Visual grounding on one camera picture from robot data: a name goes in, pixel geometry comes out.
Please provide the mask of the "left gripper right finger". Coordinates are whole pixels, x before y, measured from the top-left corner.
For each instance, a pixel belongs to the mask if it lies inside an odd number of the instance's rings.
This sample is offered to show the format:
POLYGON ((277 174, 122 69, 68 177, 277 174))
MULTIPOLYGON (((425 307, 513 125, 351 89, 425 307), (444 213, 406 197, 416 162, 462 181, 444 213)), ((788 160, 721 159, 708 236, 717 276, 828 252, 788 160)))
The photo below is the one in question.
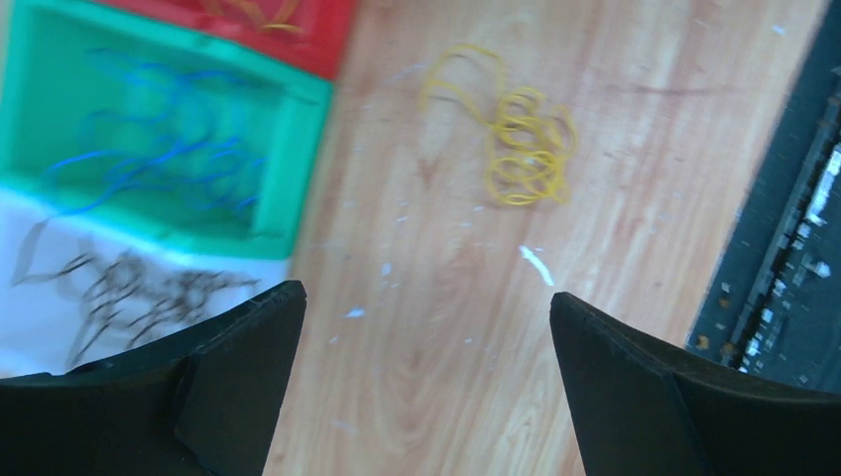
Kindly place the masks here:
POLYGON ((550 329, 589 475, 836 475, 840 398, 712 363, 554 295, 550 329))

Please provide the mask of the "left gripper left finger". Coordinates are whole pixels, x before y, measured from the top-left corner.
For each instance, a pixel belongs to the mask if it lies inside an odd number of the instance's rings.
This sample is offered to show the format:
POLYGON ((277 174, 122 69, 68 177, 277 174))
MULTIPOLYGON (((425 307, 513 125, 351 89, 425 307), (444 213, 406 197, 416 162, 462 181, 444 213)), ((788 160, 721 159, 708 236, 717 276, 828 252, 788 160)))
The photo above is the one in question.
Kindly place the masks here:
POLYGON ((286 281, 185 330, 1 383, 5 475, 259 475, 306 293, 286 281))

